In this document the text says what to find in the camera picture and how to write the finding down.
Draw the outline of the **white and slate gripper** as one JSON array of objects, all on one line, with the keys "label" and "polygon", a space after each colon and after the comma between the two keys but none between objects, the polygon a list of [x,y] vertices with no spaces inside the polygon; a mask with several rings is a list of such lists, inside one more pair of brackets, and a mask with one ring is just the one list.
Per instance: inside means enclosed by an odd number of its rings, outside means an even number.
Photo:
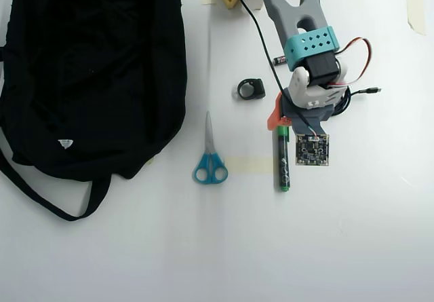
[{"label": "white and slate gripper", "polygon": [[278,126],[290,127],[295,135],[320,135],[320,121],[327,121],[334,113],[335,106],[343,97],[347,87],[323,88],[309,86],[309,73],[304,67],[297,67],[292,73],[289,86],[284,90],[285,95],[308,120],[306,125],[301,119],[286,117],[282,112],[282,93],[275,100],[273,112],[267,119],[267,129],[273,131]]}]

